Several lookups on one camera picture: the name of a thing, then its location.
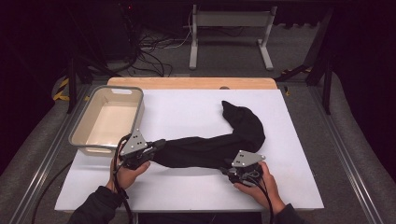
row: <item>beige plastic bin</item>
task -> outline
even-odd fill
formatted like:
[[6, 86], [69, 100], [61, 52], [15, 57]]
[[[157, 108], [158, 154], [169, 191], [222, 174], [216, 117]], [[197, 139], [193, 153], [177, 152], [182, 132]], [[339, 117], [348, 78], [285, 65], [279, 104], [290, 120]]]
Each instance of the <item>beige plastic bin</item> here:
[[111, 155], [124, 135], [139, 128], [143, 112], [141, 89], [98, 87], [81, 112], [69, 142], [91, 155]]

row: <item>white table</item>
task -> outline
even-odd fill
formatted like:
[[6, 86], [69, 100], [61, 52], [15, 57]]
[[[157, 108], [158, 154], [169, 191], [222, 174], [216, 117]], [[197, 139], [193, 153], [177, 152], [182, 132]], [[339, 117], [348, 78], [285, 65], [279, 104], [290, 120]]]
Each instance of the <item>white table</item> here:
[[[323, 208], [279, 90], [144, 90], [144, 94], [140, 130], [147, 141], [227, 134], [232, 128], [221, 115], [221, 100], [250, 108], [262, 121], [266, 140], [259, 153], [267, 158], [284, 202], [297, 209]], [[104, 185], [110, 161], [78, 151], [55, 210], [75, 210], [99, 185]], [[214, 169], [171, 169], [152, 162], [127, 193], [136, 213], [262, 210]]]

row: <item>human hand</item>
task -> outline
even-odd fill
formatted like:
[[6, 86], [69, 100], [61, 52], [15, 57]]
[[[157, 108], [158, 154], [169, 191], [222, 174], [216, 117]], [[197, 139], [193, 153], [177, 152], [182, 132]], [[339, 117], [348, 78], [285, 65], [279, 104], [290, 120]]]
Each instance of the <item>human hand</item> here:
[[[113, 192], [117, 192], [115, 186], [114, 186], [114, 176], [113, 176], [113, 165], [114, 165], [114, 159], [111, 160], [111, 165], [110, 165], [110, 178], [106, 184], [106, 187], [108, 189], [111, 189]], [[119, 182], [119, 186], [122, 189], [128, 189], [131, 187], [131, 185], [136, 181], [136, 178], [145, 173], [147, 169], [149, 168], [149, 161], [146, 161], [142, 165], [140, 165], [136, 170], [131, 170], [128, 168], [125, 168], [121, 166], [119, 171], [117, 172], [117, 180]]]
[[[259, 161], [259, 165], [262, 167], [262, 179], [265, 182], [268, 196], [271, 200], [274, 214], [276, 215], [277, 213], [282, 211], [283, 208], [285, 208], [285, 204], [282, 202], [282, 200], [279, 196], [276, 181], [274, 179], [274, 176], [270, 174], [267, 164], [263, 161]], [[260, 185], [264, 188], [264, 184], [262, 183], [262, 180], [260, 180]], [[265, 195], [262, 193], [260, 188], [258, 188], [257, 186], [247, 187], [240, 183], [234, 183], [233, 186], [236, 187], [237, 189], [239, 189], [240, 191], [250, 195], [261, 206], [269, 209], [269, 204], [268, 204], [267, 199], [265, 198]]]

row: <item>black cable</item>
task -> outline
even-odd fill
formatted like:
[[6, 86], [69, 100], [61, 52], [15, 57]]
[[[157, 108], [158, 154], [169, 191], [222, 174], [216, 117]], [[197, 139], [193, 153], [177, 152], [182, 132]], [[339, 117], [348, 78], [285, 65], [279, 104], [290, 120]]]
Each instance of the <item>black cable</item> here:
[[41, 196], [38, 198], [37, 204], [35, 205], [35, 210], [32, 214], [32, 224], [35, 224], [35, 215], [37, 213], [38, 210], [38, 206], [41, 203], [41, 200], [43, 199], [44, 195], [46, 194], [47, 190], [50, 188], [50, 186], [52, 185], [53, 181], [55, 181], [56, 177], [58, 177], [68, 166], [70, 166], [73, 163], [73, 161], [70, 161], [69, 163], [66, 164], [66, 166], [64, 168], [62, 168], [61, 171], [58, 172], [58, 174], [55, 175], [55, 177], [53, 177], [51, 179], [51, 181], [49, 182], [49, 184], [46, 186], [46, 188], [43, 190], [43, 192], [41, 193]]
[[267, 191], [267, 187], [265, 185], [264, 179], [262, 178], [262, 183], [264, 184], [265, 189], [260, 185], [260, 183], [257, 183], [256, 180], [253, 179], [252, 177], [248, 176], [247, 178], [254, 185], [259, 187], [259, 189], [262, 191], [262, 193], [264, 194], [265, 198], [267, 199], [267, 202], [268, 202], [268, 205], [269, 205], [269, 208], [270, 208], [270, 224], [273, 224], [274, 223], [274, 209], [273, 209], [270, 197], [268, 196], [268, 191]]
[[129, 218], [129, 223], [130, 224], [134, 223], [134, 217], [133, 217], [133, 214], [132, 214], [131, 207], [129, 206], [128, 201], [127, 201], [128, 195], [126, 195], [125, 190], [122, 189], [120, 187], [120, 185], [119, 185], [119, 180], [117, 178], [117, 173], [118, 173], [120, 167], [118, 167], [118, 165], [117, 165], [117, 160], [118, 160], [118, 157], [119, 157], [119, 151], [121, 150], [122, 143], [124, 141], [128, 140], [131, 137], [131, 135], [132, 134], [129, 133], [129, 134], [127, 134], [127, 135], [125, 135], [125, 136], [123, 136], [121, 138], [121, 140], [119, 141], [119, 144], [117, 145], [116, 151], [114, 152], [114, 158], [113, 158], [114, 186], [115, 186], [115, 188], [117, 190], [117, 193], [122, 196], [122, 203], [125, 206], [125, 209], [126, 209], [126, 212], [128, 214], [128, 218]]

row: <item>black sleeve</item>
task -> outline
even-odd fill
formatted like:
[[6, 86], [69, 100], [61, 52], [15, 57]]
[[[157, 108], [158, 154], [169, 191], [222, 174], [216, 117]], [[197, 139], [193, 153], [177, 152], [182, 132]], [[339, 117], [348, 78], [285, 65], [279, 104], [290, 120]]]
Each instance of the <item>black sleeve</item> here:
[[289, 203], [275, 216], [275, 224], [309, 224], [298, 216], [293, 206]]
[[117, 207], [122, 204], [119, 194], [100, 186], [70, 217], [68, 224], [102, 224], [114, 218]]

